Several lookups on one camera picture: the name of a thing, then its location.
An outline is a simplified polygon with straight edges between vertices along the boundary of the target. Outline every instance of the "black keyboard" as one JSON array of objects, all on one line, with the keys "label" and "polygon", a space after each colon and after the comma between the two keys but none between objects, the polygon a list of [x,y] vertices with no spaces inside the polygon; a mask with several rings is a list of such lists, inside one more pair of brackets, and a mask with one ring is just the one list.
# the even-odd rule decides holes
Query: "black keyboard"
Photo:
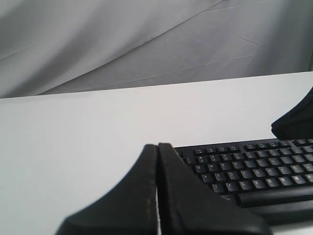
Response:
[{"label": "black keyboard", "polygon": [[313,140],[271,139],[175,150],[214,192],[270,224],[313,220]]}]

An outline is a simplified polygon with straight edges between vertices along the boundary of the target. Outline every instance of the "gray cloth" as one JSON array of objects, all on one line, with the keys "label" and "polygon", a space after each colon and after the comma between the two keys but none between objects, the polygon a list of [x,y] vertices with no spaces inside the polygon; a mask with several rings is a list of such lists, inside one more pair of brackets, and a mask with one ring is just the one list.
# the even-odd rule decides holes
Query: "gray cloth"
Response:
[{"label": "gray cloth", "polygon": [[14,1],[1,97],[308,71],[313,51],[312,0]]}]

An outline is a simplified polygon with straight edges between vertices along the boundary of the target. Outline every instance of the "black object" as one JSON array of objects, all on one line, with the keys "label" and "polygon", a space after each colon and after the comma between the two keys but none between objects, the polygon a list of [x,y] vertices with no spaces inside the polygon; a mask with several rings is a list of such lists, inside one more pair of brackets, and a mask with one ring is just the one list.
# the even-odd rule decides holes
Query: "black object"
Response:
[{"label": "black object", "polygon": [[227,202],[210,190],[170,144],[160,144],[146,145],[124,179],[66,218],[57,235],[156,235],[156,187],[164,235],[272,234],[262,218],[232,204],[232,195],[225,197]]},{"label": "black object", "polygon": [[313,139],[313,89],[272,124],[272,133],[280,140]]},{"label": "black object", "polygon": [[[231,197],[239,207],[276,225],[313,219],[312,146],[312,139],[271,139],[178,147],[176,151],[217,195]],[[195,151],[201,151],[202,162]]]}]

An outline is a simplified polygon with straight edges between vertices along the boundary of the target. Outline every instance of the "black plastic object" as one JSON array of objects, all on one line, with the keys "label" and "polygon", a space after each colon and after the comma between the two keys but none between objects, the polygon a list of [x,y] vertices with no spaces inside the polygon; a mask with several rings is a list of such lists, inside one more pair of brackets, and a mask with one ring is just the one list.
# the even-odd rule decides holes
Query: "black plastic object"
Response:
[{"label": "black plastic object", "polygon": [[313,139],[313,89],[272,124],[272,133],[279,140]]},{"label": "black plastic object", "polygon": [[158,206],[164,235],[270,235],[263,219],[202,183],[170,144],[159,144]]},{"label": "black plastic object", "polygon": [[156,235],[157,147],[146,145],[108,194],[65,219],[57,235]]}]

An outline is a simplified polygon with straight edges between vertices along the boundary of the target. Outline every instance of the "desk surface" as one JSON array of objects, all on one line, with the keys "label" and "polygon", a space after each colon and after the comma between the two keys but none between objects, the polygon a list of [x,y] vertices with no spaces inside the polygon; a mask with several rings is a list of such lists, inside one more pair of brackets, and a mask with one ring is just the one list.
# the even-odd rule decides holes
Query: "desk surface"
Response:
[{"label": "desk surface", "polygon": [[[313,72],[0,100],[0,233],[53,234],[127,173],[146,143],[273,138]],[[312,234],[310,223],[276,234]]]}]

